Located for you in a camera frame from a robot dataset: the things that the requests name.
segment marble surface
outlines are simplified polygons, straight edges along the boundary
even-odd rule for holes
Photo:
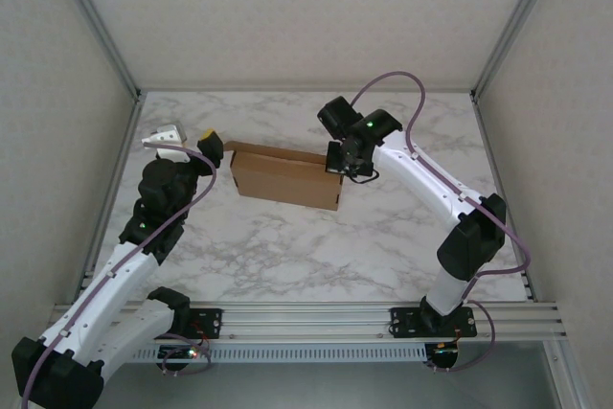
[[[208,127],[224,141],[325,153],[329,136],[317,111],[336,93],[149,93],[98,259],[108,259],[130,217],[143,167],[153,158],[140,139],[180,120],[188,145]],[[406,123],[419,95],[371,93],[358,111],[382,107]],[[414,139],[440,165],[483,194],[494,192],[466,94],[431,94]],[[445,233],[434,215],[394,178],[346,181],[337,212],[242,197],[225,158],[218,180],[191,211],[185,234],[134,300],[163,285],[194,301],[416,301],[439,269]],[[200,180],[200,190],[204,181]],[[512,267],[509,243],[488,268]],[[519,276],[485,278],[474,299],[524,301]]]

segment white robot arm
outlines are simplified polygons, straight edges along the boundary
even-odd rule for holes
[[[481,203],[502,222],[506,219],[505,202],[495,193],[482,197],[445,171],[417,145],[407,146],[400,122],[382,109],[363,117],[339,97],[326,104],[318,118],[336,140],[329,143],[328,171],[346,174],[353,182],[357,182],[358,176],[374,173],[372,179],[363,181],[369,182],[378,177],[379,169],[391,173],[435,213],[449,232],[437,252],[442,268],[421,301],[421,324],[414,327],[416,336],[437,334],[462,304],[463,295],[477,271],[504,244],[504,233],[469,201]],[[435,172],[418,161],[420,157]],[[456,190],[451,190],[441,177]]]
[[[157,148],[156,159],[143,170],[132,218],[120,244],[101,273],[66,314],[37,341],[24,337],[12,351],[20,395],[46,409],[87,409],[98,400],[105,382],[144,343],[167,333],[184,334],[190,321],[190,299],[160,287],[119,326],[111,322],[183,234],[197,179],[215,177],[223,144],[210,130],[199,140],[199,159],[182,148],[180,124],[165,125],[143,140]]]

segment gray wall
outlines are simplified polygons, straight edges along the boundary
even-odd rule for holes
[[[613,0],[539,0],[481,110],[535,277],[613,407]]]
[[[516,1],[94,0],[143,88],[209,90],[467,90]]]
[[[0,0],[0,407],[10,350],[70,300],[130,100],[73,0]]]

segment purple cable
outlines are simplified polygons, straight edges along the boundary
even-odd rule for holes
[[[186,344],[189,344],[192,347],[195,347],[196,349],[198,349],[207,358],[207,365],[204,368],[196,369],[194,371],[176,371],[176,372],[174,372],[173,376],[178,377],[180,375],[196,375],[196,374],[201,374],[201,373],[204,373],[205,371],[207,371],[211,367],[211,352],[209,351],[208,347],[203,347],[203,346],[201,346],[199,344],[196,344],[193,340],[188,339],[187,337],[183,337],[182,335],[178,335],[178,334],[166,333],[166,334],[160,335],[157,338],[158,339],[176,339],[176,340],[181,340],[181,341],[185,342]],[[166,356],[164,356],[164,359],[162,360],[162,372],[164,373],[164,375],[166,375],[166,373],[168,373],[168,372],[172,372],[172,371],[169,371],[166,368],[166,363],[169,360],[169,358],[171,356],[173,356],[174,354],[179,353],[181,351],[182,351],[182,349],[177,347],[176,349],[173,349],[170,352],[166,353]]]
[[[412,79],[418,85],[418,87],[420,88],[420,92],[421,92],[420,103],[418,104],[418,108],[416,109],[415,113],[413,114],[413,117],[411,117],[411,120],[409,121],[409,124],[406,126],[406,146],[409,148],[409,151],[411,152],[411,154],[414,154],[414,153],[417,153],[417,152],[416,152],[415,148],[413,147],[413,142],[411,140],[411,131],[413,130],[413,125],[415,124],[415,121],[418,119],[418,116],[420,115],[421,110],[423,109],[423,106],[425,104],[425,87],[423,86],[423,83],[421,82],[421,80],[417,76],[415,76],[415,75],[413,75],[413,74],[411,74],[409,72],[405,72],[405,71],[393,71],[393,72],[388,72],[386,74],[383,74],[383,75],[377,77],[376,79],[373,79],[373,80],[369,81],[366,85],[364,85],[364,87],[353,98],[351,105],[354,105],[357,102],[357,100],[371,86],[373,86],[375,83],[377,83],[377,82],[379,82],[381,80],[387,79],[388,77],[393,77],[393,76],[408,77],[409,79]],[[456,195],[461,195],[462,194],[462,191],[454,183],[449,181],[436,168],[434,168],[427,161],[425,161],[423,159],[423,157],[421,157],[421,155],[418,155],[417,160],[423,165],[424,168],[426,168],[437,179],[439,179],[441,182],[443,182],[445,184],[445,186],[447,186],[453,193],[455,193]],[[530,263],[532,261],[532,256],[530,254],[530,250],[526,246],[526,243],[524,243],[524,241],[520,237],[518,237],[513,230],[511,230],[509,227],[507,227],[505,224],[503,224],[500,221],[500,219],[498,219],[495,215],[493,215],[486,208],[484,208],[480,203],[477,203],[475,200],[473,200],[469,196],[467,196],[465,198],[465,201],[466,201],[466,203],[468,203],[469,205],[471,205],[475,209],[479,210],[482,214],[487,216],[489,218],[489,220],[491,220],[500,230],[502,230],[505,234],[507,234],[509,236],[509,238],[512,239],[517,244],[517,246],[519,246],[519,248],[524,253],[524,262],[519,264],[515,268],[504,268],[504,269],[496,269],[496,270],[484,270],[484,271],[478,272],[477,274],[475,274],[473,279],[470,281],[470,283],[466,287],[464,293],[462,294],[462,299],[463,300],[468,296],[468,294],[472,290],[473,286],[475,286],[475,284],[477,283],[477,280],[479,280],[481,277],[486,276],[486,275],[510,275],[511,273],[522,272],[522,271],[526,270],[526,268],[528,268],[528,266],[530,265]]]
[[[211,169],[211,182],[209,182],[206,189],[201,194],[199,194],[196,198],[194,198],[191,203],[188,203],[183,208],[181,208],[179,211],[177,211],[174,215],[169,217],[169,219],[166,222],[164,222],[160,227],[158,227],[151,235],[149,235],[145,239],[145,241],[143,241],[141,244],[136,246],[129,253],[127,253],[123,259],[117,262],[110,269],[111,272],[115,272],[119,270],[120,268],[122,268],[122,266],[124,266],[136,254],[138,254],[153,239],[155,239],[158,235],[160,235],[169,225],[171,225],[175,220],[177,220],[184,213],[189,211],[189,209],[192,206],[194,206],[198,201],[204,198],[204,196],[211,191],[217,179],[217,170],[215,168],[215,165],[213,164],[211,160],[209,160],[207,157],[205,157],[199,152],[196,152],[189,148],[181,148],[179,146],[166,146],[166,145],[152,144],[152,143],[143,143],[143,146],[145,146],[146,148],[166,148],[168,150],[176,150],[179,152],[185,152],[191,157],[197,158],[198,160],[204,162]],[[106,285],[106,283],[109,280],[110,280],[109,277],[102,278],[102,280],[90,291],[87,297],[79,305],[79,308],[77,308],[77,311],[75,311],[75,314],[70,318],[70,320],[68,320],[68,322],[64,326],[64,330],[69,331],[70,328],[75,325],[75,323],[77,322],[79,317],[83,314],[87,306],[92,302],[94,297],[96,297],[96,295],[100,292],[100,290]],[[26,382],[26,388],[24,389],[24,392],[23,392],[23,398],[21,399],[22,409],[28,409],[28,401],[30,400],[30,395],[32,394],[32,389],[34,387],[34,382],[36,381],[36,376],[40,372],[40,368],[42,368],[42,365],[47,360],[51,352],[54,350],[54,348],[63,338],[64,336],[62,336],[61,334],[58,334],[57,337],[51,342],[51,344],[49,344],[49,347],[47,347],[47,349],[43,352],[43,354],[38,358],[38,360],[36,361],[36,364],[34,364],[34,367],[32,368],[32,372],[30,373],[30,376],[28,377],[28,381]]]
[[[484,359],[486,359],[489,354],[492,352],[492,350],[494,350],[494,345],[496,344],[496,328],[494,327],[494,321],[491,319],[491,316],[489,315],[489,312],[486,310],[485,307],[483,307],[483,305],[480,302],[477,301],[466,301],[467,304],[474,304],[475,306],[477,306],[478,308],[481,309],[481,311],[484,312],[484,314],[486,315],[486,318],[488,318],[488,322],[489,322],[489,327],[491,328],[491,340],[489,341],[489,347],[488,349],[485,351],[485,353],[483,353],[482,355],[480,355],[479,357],[473,359],[472,361],[463,364],[462,366],[457,366],[455,368],[438,368],[434,365],[428,366],[430,369],[433,369],[434,372],[436,372],[438,369],[444,369],[446,373],[458,373],[459,371],[464,371],[468,368],[472,368],[475,364],[479,364],[481,361],[483,361]]]

